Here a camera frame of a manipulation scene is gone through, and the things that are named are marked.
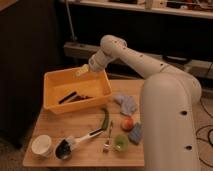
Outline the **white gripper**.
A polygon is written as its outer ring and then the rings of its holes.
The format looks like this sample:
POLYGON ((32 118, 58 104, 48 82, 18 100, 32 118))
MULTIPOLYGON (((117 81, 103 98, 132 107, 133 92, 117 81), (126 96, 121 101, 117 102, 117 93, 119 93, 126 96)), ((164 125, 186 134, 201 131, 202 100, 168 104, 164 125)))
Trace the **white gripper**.
POLYGON ((77 71, 76 76, 79 77, 89 71, 100 72, 105 69, 106 67, 106 58, 103 53, 96 53, 94 54, 88 61, 88 64, 82 65, 77 71))

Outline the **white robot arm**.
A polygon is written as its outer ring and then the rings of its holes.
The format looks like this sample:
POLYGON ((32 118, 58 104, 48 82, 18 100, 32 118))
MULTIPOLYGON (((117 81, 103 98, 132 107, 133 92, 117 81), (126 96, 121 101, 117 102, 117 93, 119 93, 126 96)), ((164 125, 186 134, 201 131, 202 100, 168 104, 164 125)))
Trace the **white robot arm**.
POLYGON ((145 171, 201 171, 193 105, 202 88, 192 75, 105 35, 99 50, 77 71, 100 72, 120 59, 144 78, 140 92, 145 171))

